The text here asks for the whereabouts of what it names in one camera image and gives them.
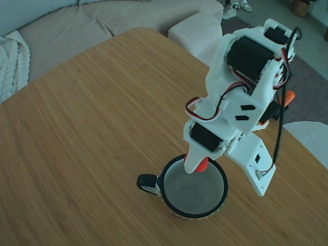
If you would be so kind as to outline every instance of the shoe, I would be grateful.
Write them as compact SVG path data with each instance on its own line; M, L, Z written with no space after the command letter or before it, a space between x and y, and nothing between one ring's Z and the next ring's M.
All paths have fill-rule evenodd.
M241 8L246 12L252 12L252 7L248 4L247 0L239 0Z
M236 13L236 6L232 6L230 4L225 5L223 9L223 16L222 19L227 20L232 17L235 17L237 15Z
M231 0L230 5L233 7L236 7L236 9L240 9L240 4L239 4L238 0Z

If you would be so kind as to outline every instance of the cable knit throw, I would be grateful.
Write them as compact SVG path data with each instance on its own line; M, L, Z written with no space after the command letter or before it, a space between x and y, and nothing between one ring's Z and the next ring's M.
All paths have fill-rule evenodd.
M0 37L0 103L28 84L30 57L18 31Z

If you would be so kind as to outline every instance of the black mug handle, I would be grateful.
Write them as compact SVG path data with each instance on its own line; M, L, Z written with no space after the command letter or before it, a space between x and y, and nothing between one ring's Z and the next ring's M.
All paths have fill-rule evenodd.
M157 176L154 174L141 174L137 180L137 186L139 189L154 195L157 195L156 183Z

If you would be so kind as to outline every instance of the mug rim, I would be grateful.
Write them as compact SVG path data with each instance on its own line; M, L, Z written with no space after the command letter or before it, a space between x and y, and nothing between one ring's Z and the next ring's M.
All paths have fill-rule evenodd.
M219 203L212 208L211 210L209 210L208 212L205 213L201 213L201 214L189 214L186 213L184 211L181 211L179 209L177 209L175 206L173 206L170 201L168 200L166 194L165 194L165 190L164 190L164 177L167 173L167 171L169 170L169 168L176 162L178 162L179 160L183 159L185 157L185 154L183 155L179 155L177 157L175 157L174 159L170 160L169 163L164 167L161 175L158 177L157 180L157 184L160 188L160 192L161 192L161 196L162 199L164 200L164 202L166 203L166 205L175 213L183 216L183 217L187 217L187 218L203 218L203 217L207 217L209 215L211 215L212 213L216 212L223 204L223 202L225 201L227 194L228 194L228 179L226 177L226 174L224 172L224 170L222 169L222 167L214 160L209 158L209 162L211 164L213 164L220 172L222 179L223 179L223 194L221 197L221 200L219 201Z

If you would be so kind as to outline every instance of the red wire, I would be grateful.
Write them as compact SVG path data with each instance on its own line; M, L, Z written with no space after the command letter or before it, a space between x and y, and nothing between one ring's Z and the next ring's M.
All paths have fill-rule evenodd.
M268 171L270 171L273 168L273 165L274 165L274 163L271 164L269 169L260 171L260 173L267 173Z
M284 63L286 65L286 69L287 69L287 78L285 79L284 82L282 82L282 83L279 82L278 85L274 86L273 89L275 89L275 90L278 90L281 87L283 87L283 85L286 84L286 82L288 81L289 75L290 75L290 69L289 69L289 63L288 63L288 58L287 58L286 50L284 48L282 48L281 49L281 53L282 53L282 57L283 57Z
M248 86L253 85L251 82L249 82L245 77L243 77L241 74L239 74L236 69L232 69L232 73L238 77L241 81L245 82Z
M236 86L240 86L240 85L245 85L244 82L242 81L238 81L238 82L233 82L232 84L230 84L228 86L228 88L226 88L226 90L224 91L223 94L226 94L227 92L229 92L230 90L234 89ZM194 118L197 118L197 119L200 119L200 120L204 120L204 121L209 121L209 120L213 120L215 117L217 117L217 115L220 113L220 104L217 105L216 109L215 109L215 113L213 116L211 116L210 118L203 118L201 116L199 116L198 114L192 112L189 107L194 104L196 101L198 101L200 98L199 97L194 97L192 98L189 102L187 102L186 104L186 111L187 113L194 117Z

